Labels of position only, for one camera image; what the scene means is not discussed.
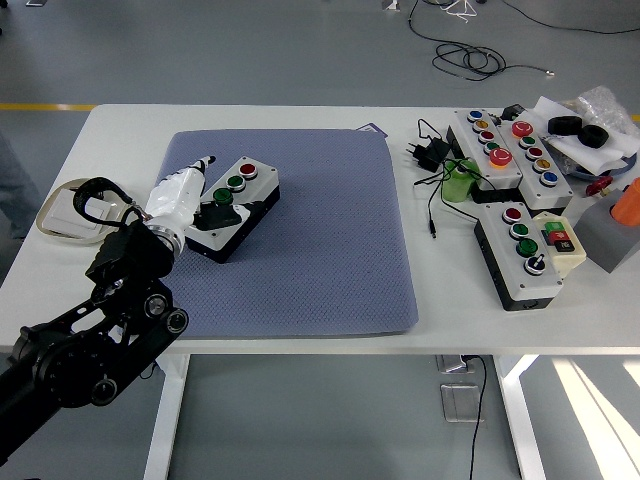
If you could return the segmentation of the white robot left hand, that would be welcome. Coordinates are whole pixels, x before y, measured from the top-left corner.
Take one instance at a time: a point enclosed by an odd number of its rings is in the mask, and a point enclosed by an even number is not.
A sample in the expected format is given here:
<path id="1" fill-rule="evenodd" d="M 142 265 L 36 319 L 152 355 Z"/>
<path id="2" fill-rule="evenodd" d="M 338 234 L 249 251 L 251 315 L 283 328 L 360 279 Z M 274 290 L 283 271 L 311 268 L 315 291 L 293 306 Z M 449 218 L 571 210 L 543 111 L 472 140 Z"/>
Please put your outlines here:
<path id="1" fill-rule="evenodd" d="M 191 165 L 167 175 L 151 191 L 145 212 L 150 216 L 146 226 L 169 238 L 184 241 L 190 226 L 201 231 L 210 231 L 246 223 L 266 211 L 263 201 L 244 204 L 207 204 L 200 212 L 201 196 L 204 192 L 205 173 L 216 160 L 205 156 Z"/>

